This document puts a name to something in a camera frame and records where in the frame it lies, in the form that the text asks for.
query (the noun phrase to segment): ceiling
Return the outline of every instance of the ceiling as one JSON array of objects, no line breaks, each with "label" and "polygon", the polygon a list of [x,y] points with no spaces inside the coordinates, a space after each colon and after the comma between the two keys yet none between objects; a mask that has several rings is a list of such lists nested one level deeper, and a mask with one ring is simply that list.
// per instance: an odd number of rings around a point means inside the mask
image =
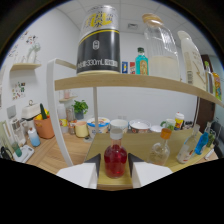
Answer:
[{"label": "ceiling", "polygon": [[[201,55],[216,56],[207,39],[190,21],[173,9],[152,0],[73,0],[58,6],[57,9],[65,13],[80,30],[87,11],[96,5],[111,5],[117,9],[120,32],[143,34],[146,25],[142,21],[142,15],[154,13],[163,20],[164,25],[171,31],[176,46],[180,47],[177,31],[183,30],[191,36]],[[128,29],[128,24],[137,24],[138,29]]]}]

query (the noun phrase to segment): red liquid jar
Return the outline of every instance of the red liquid jar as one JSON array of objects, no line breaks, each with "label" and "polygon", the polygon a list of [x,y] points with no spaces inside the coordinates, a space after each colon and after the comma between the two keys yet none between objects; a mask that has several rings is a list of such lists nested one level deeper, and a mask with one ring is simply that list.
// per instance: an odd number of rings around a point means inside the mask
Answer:
[{"label": "red liquid jar", "polygon": [[111,145],[104,152],[105,171],[110,178],[119,178],[124,174],[127,161],[127,151],[121,146],[123,131],[112,129],[110,131]]}]

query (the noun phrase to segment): potted plant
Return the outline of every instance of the potted plant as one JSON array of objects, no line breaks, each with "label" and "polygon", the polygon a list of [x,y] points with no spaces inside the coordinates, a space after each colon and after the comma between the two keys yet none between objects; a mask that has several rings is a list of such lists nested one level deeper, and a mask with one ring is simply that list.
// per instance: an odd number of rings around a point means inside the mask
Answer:
[{"label": "potted plant", "polygon": [[75,118],[77,120],[83,119],[84,118],[84,114],[87,113],[88,111],[88,105],[86,104],[86,102],[84,100],[82,101],[74,101],[75,104],[72,105],[74,107],[74,111],[75,111]]}]

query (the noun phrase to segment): black canister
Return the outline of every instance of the black canister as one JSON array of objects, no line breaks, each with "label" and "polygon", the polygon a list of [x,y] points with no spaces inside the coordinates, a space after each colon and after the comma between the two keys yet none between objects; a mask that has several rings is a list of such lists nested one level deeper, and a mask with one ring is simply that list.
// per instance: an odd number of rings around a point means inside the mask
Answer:
[{"label": "black canister", "polygon": [[82,24],[77,75],[90,71],[120,73],[120,34],[117,10],[109,5],[91,8]]}]

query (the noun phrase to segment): wall shelf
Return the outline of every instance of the wall shelf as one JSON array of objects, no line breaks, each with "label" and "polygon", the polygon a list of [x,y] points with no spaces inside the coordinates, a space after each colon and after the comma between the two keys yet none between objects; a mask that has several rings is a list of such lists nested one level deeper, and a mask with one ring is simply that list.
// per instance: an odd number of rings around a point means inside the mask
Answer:
[{"label": "wall shelf", "polygon": [[69,100],[72,100],[74,98],[76,98],[77,96],[71,96],[69,97],[68,99],[60,99],[59,102],[66,102],[66,101],[69,101]]},{"label": "wall shelf", "polygon": [[55,91],[74,88],[105,86],[143,87],[171,90],[195,95],[202,99],[216,103],[221,107],[224,107],[222,101],[216,99],[212,94],[205,92],[204,90],[198,87],[189,85],[184,82],[160,77],[119,73],[111,74],[106,72],[97,74],[96,72],[90,72],[88,75],[65,78],[55,81]]},{"label": "wall shelf", "polygon": [[13,64],[12,68],[10,71],[15,71],[15,70],[34,70],[38,67],[40,67],[41,64],[33,64],[33,63],[16,63]]}]

